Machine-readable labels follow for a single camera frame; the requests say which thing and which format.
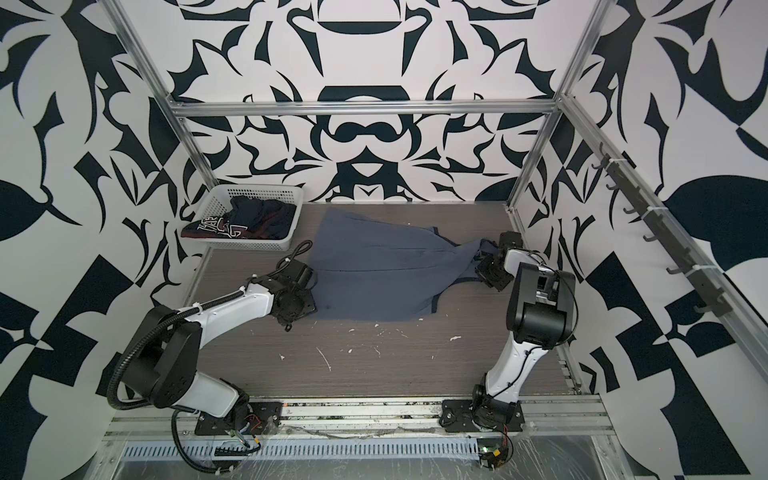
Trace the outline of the blue grey tank top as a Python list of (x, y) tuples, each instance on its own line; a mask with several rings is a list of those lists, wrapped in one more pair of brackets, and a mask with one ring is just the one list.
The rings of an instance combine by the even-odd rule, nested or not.
[(407, 321), (432, 314), (449, 287), (479, 282), (476, 268), (499, 248), (487, 239), (456, 243), (435, 227), (385, 223), (329, 210), (308, 265), (316, 320)]

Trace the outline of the white plastic laundry basket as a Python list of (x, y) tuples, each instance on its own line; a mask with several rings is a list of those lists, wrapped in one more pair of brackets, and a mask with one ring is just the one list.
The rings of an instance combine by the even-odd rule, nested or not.
[(205, 196), (181, 237), (221, 249), (286, 251), (303, 199), (298, 186), (219, 185)]

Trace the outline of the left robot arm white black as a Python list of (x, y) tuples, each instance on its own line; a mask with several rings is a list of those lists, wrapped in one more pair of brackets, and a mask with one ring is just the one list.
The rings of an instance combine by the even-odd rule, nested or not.
[(247, 396), (199, 370), (201, 349), (252, 320), (272, 317), (290, 331), (317, 311), (310, 283), (315, 272), (285, 258), (278, 269), (249, 279), (219, 298), (174, 310), (150, 310), (118, 360), (106, 388), (119, 411), (153, 406), (197, 411), (215, 418), (243, 417)]

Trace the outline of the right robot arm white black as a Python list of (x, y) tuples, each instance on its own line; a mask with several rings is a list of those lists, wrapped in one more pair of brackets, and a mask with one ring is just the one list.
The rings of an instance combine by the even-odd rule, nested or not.
[(522, 424), (521, 390), (538, 361), (566, 343), (576, 329), (576, 278), (547, 265), (514, 231), (500, 234), (496, 252), (483, 258), (476, 273), (499, 292), (511, 288), (507, 341), (495, 365), (475, 386), (471, 407), (475, 425), (504, 432)]

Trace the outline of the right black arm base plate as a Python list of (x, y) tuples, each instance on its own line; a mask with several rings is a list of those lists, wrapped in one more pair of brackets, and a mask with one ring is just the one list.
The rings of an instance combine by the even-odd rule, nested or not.
[(443, 400), (438, 424), (449, 433), (481, 430), (517, 433), (523, 430), (525, 418), (520, 405), (495, 399)]

